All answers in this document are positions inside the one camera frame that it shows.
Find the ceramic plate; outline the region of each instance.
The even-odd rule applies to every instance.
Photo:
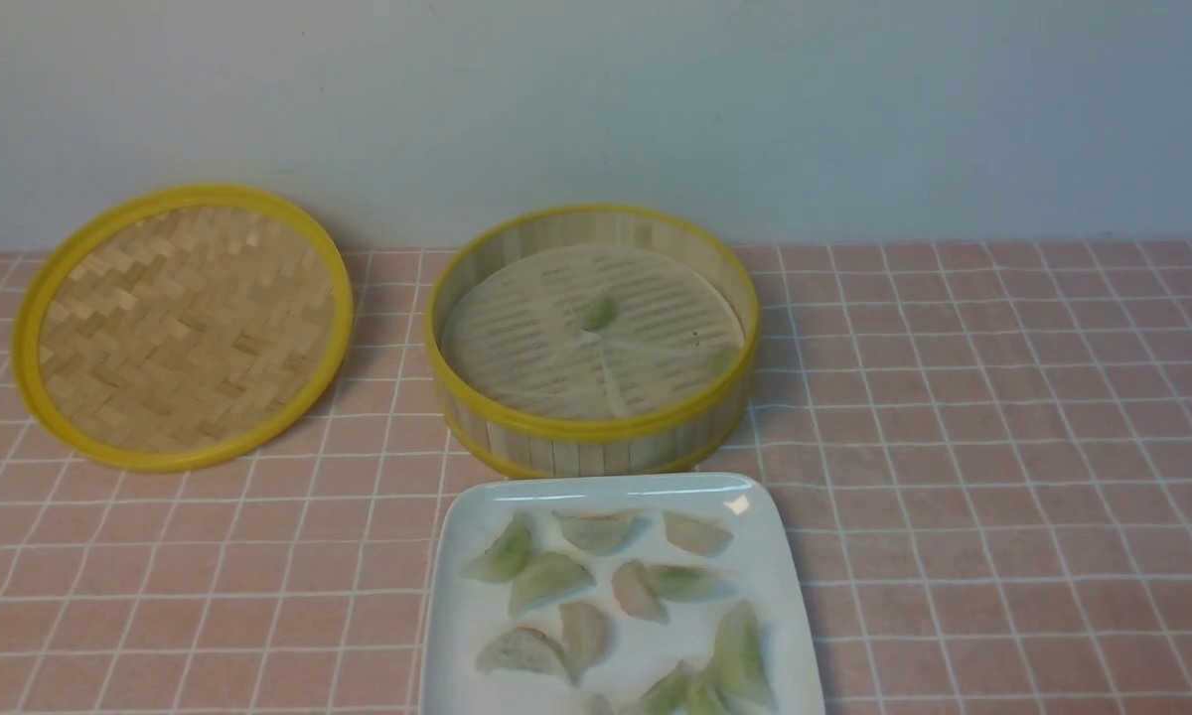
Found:
[[[565,542],[553,510],[597,515],[640,509],[637,533],[609,557],[589,557]],[[567,552],[588,566],[596,585],[528,610],[507,615],[509,584],[483,584],[459,571],[485,552],[517,510],[532,517],[535,551]],[[733,534],[714,558],[696,557],[668,543],[663,510],[701,516]],[[706,565],[726,587],[701,603],[665,603],[669,623],[652,623],[619,610],[610,589],[614,570],[629,558],[646,562]],[[428,608],[427,646],[420,686],[420,715],[570,715],[582,714],[591,694],[604,694],[615,709],[685,660],[693,670],[710,658],[719,618],[738,598],[747,598],[759,616],[769,683],[777,697],[774,713],[821,715],[825,703],[790,545],[777,506],[763,485],[728,473],[684,473],[591,479],[532,479],[479,485],[449,508],[437,543]],[[478,651],[515,624],[560,636],[558,603],[595,603],[610,617],[610,647],[604,659],[571,688],[557,678],[474,669]],[[743,704],[743,713],[760,713]]]

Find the yellow rim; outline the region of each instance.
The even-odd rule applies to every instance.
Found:
[[[700,393],[685,399],[685,402],[679,402],[678,404],[672,404],[672,406],[663,408],[663,410],[657,410],[646,415],[640,415],[635,417],[627,417],[622,419],[558,419],[555,417],[542,417],[540,415],[532,415],[529,412],[522,412],[520,410],[514,410],[513,408],[507,408],[504,404],[493,402],[491,398],[473,390],[472,385],[465,384],[462,378],[455,375],[455,371],[451,369],[449,363],[446,362],[446,358],[442,356],[441,349],[437,346],[437,332],[436,325],[433,325],[433,305],[436,304],[437,293],[445,285],[446,279],[449,276],[451,272],[454,271],[455,266],[460,263],[468,254],[477,250],[479,245],[486,243],[495,236],[501,235],[505,230],[513,230],[522,224],[529,222],[535,222],[538,218],[555,217],[559,213],[577,213],[577,212],[623,212],[623,213],[637,213],[637,216],[656,218],[656,220],[671,224],[677,226],[679,230],[687,230],[691,235],[697,236],[697,238],[703,240],[709,243],[712,248],[719,251],[724,261],[728,262],[733,268],[735,268],[738,275],[741,275],[741,285],[750,294],[751,305],[758,305],[759,300],[755,294],[755,282],[751,282],[749,273],[746,273],[746,267],[743,266],[741,261],[738,261],[737,255],[732,253],[720,240],[715,236],[709,235],[703,229],[693,225],[683,220],[682,218],[672,217],[670,213],[663,213],[659,211],[653,211],[650,209],[640,209],[637,206],[620,206],[619,204],[583,204],[575,206],[559,206],[554,209],[545,209],[542,211],[536,211],[533,213],[524,213],[523,217],[515,217],[510,220],[503,222],[499,225],[489,229],[483,235],[477,236],[465,245],[460,253],[455,254],[455,257],[446,266],[446,271],[442,271],[441,276],[437,278],[436,285],[433,285],[433,291],[428,296],[428,309],[424,317],[424,348],[428,349],[429,361],[433,367],[433,375],[446,385],[449,390],[452,397],[454,397],[459,403],[466,404],[470,409],[482,416],[486,421],[496,422],[496,424],[502,427],[510,427],[516,431],[532,435],[541,436],[542,439],[559,439],[569,440],[569,442],[613,442],[613,440],[625,440],[625,439],[641,439],[641,436],[652,435],[668,427],[673,427],[679,424],[679,422],[691,421],[691,418],[700,416],[701,414],[709,410],[713,404],[724,399],[725,396],[732,390],[732,386],[741,379],[741,375],[750,368],[750,363],[755,361],[755,344],[759,342],[759,312],[756,312],[753,321],[751,322],[750,335],[746,335],[746,343],[741,346],[741,353],[738,359],[733,361],[732,366],[728,366],[728,371],[724,372],[724,375],[719,380],[713,381],[709,386],[702,390]]]
[[[685,454],[684,456],[676,459],[676,461],[669,461],[663,467],[657,467],[657,470],[653,470],[652,474],[682,472],[693,467],[696,462],[703,461],[703,459],[714,454],[715,450],[719,449],[720,444],[726,442],[728,436],[733,434],[733,430],[737,429],[737,425],[741,424],[743,415],[745,415],[745,411],[738,412],[737,418],[730,422],[730,424],[724,428],[724,431],[720,433],[714,440],[710,440],[706,447],[693,454]],[[468,435],[464,434],[464,430],[455,424],[455,421],[452,419],[449,415],[443,414],[443,417],[446,418],[446,425],[449,427],[449,434],[455,435],[459,443],[464,444],[464,449],[466,449],[468,454],[472,454],[472,456],[480,459],[483,465],[495,470],[498,474],[509,477],[510,480],[551,480],[557,478],[555,474],[545,474],[535,470],[529,470],[529,467],[514,465],[513,461],[507,461],[507,459],[482,447],[480,443],[473,442],[472,439],[468,439]]]
[[[284,222],[298,235],[304,236],[310,244],[313,244],[313,249],[318,250],[318,256],[323,259],[331,275],[333,299],[336,303],[327,354],[313,371],[309,384],[302,386],[300,392],[296,393],[296,398],[286,408],[283,408],[263,424],[253,427],[253,429],[229,439],[226,442],[215,443],[193,452],[168,454],[125,452],[100,443],[75,429],[75,425],[70,424],[69,419],[52,406],[52,402],[48,397],[41,378],[38,352],[44,313],[51,304],[52,296],[73,271],[75,263],[79,263],[94,248],[105,243],[124,226],[155,216],[155,213],[203,205],[234,206],[250,210],[250,212],[265,213]],[[331,241],[331,236],[327,235],[327,231],[319,226],[318,222],[313,220],[313,217],[291,204],[290,200],[265,191],[242,186],[194,185],[159,191],[129,200],[101,213],[100,217],[93,218],[92,222],[85,223],[80,230],[75,231],[52,253],[44,267],[37,273],[36,280],[32,280],[32,284],[27,286],[18,311],[18,319],[14,322],[14,338],[10,346],[10,356],[14,368],[14,381],[23,396],[23,402],[48,431],[69,444],[70,448],[80,452],[83,456],[122,470],[178,472],[218,465],[226,459],[238,456],[238,454],[268,442],[291,427],[292,422],[298,421],[313,406],[316,399],[327,391],[327,386],[336,378],[336,371],[348,353],[352,327],[354,327],[354,290],[349,284],[344,261],[336,249],[336,243]]]

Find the translucent dumpling wrapper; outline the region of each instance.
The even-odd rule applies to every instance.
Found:
[[[517,511],[503,533],[491,542],[491,547],[465,564],[461,573],[468,579],[502,583],[524,570],[533,551],[534,535],[529,533],[529,520]]]
[[[594,695],[586,698],[579,715],[614,715],[614,705],[603,695]]]
[[[614,587],[614,598],[622,607],[623,614],[658,623],[665,623],[670,618],[663,602],[650,587],[645,564],[632,560],[619,566],[610,578],[610,586]]]
[[[671,715],[683,705],[689,692],[689,672],[679,661],[675,670],[665,674],[633,705],[625,707],[622,715]]]
[[[560,646],[536,628],[513,628],[489,642],[477,657],[477,671],[526,671],[572,683]]]
[[[561,515],[552,511],[560,524],[560,535],[576,548],[595,557],[617,552],[635,529],[637,511],[615,511],[614,515]]]
[[[529,560],[527,567],[513,580],[509,593],[509,616],[516,618],[529,608],[551,598],[564,596],[579,587],[595,584],[590,571],[559,551],[547,551]]]
[[[719,586],[719,576],[701,566],[654,564],[645,567],[645,577],[656,596],[665,601],[701,601]]]
[[[560,605],[560,642],[565,646],[569,673],[578,679],[606,655],[609,646],[609,618],[591,603],[576,601]]]
[[[696,553],[697,557],[714,557],[733,540],[733,534],[728,530],[677,511],[665,511],[663,523],[669,542],[685,552]]]
[[[772,689],[764,671],[759,620],[749,601],[738,603],[719,620],[712,669],[725,694],[756,705],[769,707],[772,703]]]
[[[688,683],[683,710],[688,715],[731,715],[724,696],[719,695],[719,685],[709,665]]]

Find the yellow plastic rim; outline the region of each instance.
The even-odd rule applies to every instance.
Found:
[[[129,224],[156,213],[190,206],[231,206],[265,213],[287,224],[308,241],[331,276],[333,323],[327,343],[327,354],[315,367],[309,381],[274,416],[243,434],[223,440],[203,449],[182,453],[126,452],[100,443],[80,431],[77,427],[58,412],[43,384],[39,371],[39,331],[44,316],[62,281],[85,256],[99,248]],[[179,472],[197,470],[228,461],[269,442],[313,406],[336,378],[336,371],[344,361],[349,338],[354,329],[354,288],[352,288],[344,261],[331,236],[309,213],[290,200],[273,193],[229,185],[193,185],[159,191],[129,200],[95,217],[74,232],[45,261],[26,288],[14,322],[14,337],[10,346],[10,360],[14,369],[14,383],[26,403],[27,410],[56,439],[75,452],[103,465],[135,472]]]
[[[459,265],[479,245],[495,238],[495,236],[501,235],[501,232],[504,232],[505,230],[513,230],[514,228],[523,224],[536,222],[539,218],[577,212],[635,213],[635,216],[654,218],[654,220],[659,220],[677,226],[679,230],[690,232],[690,235],[696,236],[696,238],[701,238],[706,243],[709,243],[712,248],[718,250],[720,256],[724,257],[724,262],[727,262],[731,267],[735,268],[738,275],[741,276],[741,286],[747,291],[747,294],[750,294],[751,305],[759,305],[759,299],[755,293],[755,282],[751,281],[750,273],[746,273],[746,267],[743,266],[743,262],[737,257],[737,255],[732,253],[732,250],[730,250],[720,240],[715,238],[715,236],[709,235],[709,232],[706,232],[703,229],[697,228],[682,218],[672,217],[670,213],[663,213],[651,209],[622,206],[619,204],[581,204],[545,209],[533,213],[524,213],[522,217],[510,218],[509,220],[489,229],[486,232],[483,232],[483,235],[477,236],[472,243],[468,243],[464,249],[460,249],[459,253],[455,254],[454,259],[451,259],[451,262],[446,266],[445,271],[442,271],[441,276],[437,276],[437,281],[433,285],[433,291],[428,296],[428,307],[424,316],[424,349],[427,349],[429,362],[432,362],[433,377],[441,380],[442,385],[446,385],[446,388],[449,390],[452,397],[454,397],[457,402],[466,404],[466,406],[472,409],[473,412],[482,416],[486,421],[495,422],[495,424],[502,427],[509,427],[509,429],[522,434],[540,436],[541,439],[569,440],[569,442],[592,443],[641,439],[641,436],[650,436],[660,433],[664,429],[670,429],[670,427],[682,424],[682,422],[691,421],[694,417],[708,411],[709,408],[713,408],[715,403],[719,403],[720,399],[724,399],[733,388],[735,388],[738,381],[741,380],[741,375],[746,374],[746,372],[750,371],[751,362],[755,362],[755,346],[759,343],[760,334],[759,312],[756,312],[752,318],[751,330],[749,331],[749,335],[746,335],[745,343],[741,346],[741,353],[738,355],[738,359],[733,361],[732,366],[728,366],[728,369],[724,372],[724,375],[720,377],[719,380],[714,380],[713,384],[689,397],[685,402],[671,404],[669,408],[647,412],[646,415],[638,415],[635,417],[627,417],[622,419],[558,419],[555,417],[545,417],[514,410],[513,408],[493,402],[491,398],[477,392],[477,390],[473,390],[473,386],[465,384],[464,379],[457,375],[455,371],[451,369],[451,363],[446,362],[446,358],[442,356],[441,349],[439,348],[436,325],[433,325],[433,309],[434,305],[436,305],[437,293],[440,293],[442,286],[446,285],[447,278],[455,269],[457,265]],[[519,467],[514,467],[514,471],[520,470]]]

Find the green dumpling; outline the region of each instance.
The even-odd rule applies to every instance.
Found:
[[[529,533],[529,520],[517,511],[491,547],[464,565],[462,573],[468,579],[502,583],[524,570],[533,551],[534,536]]]

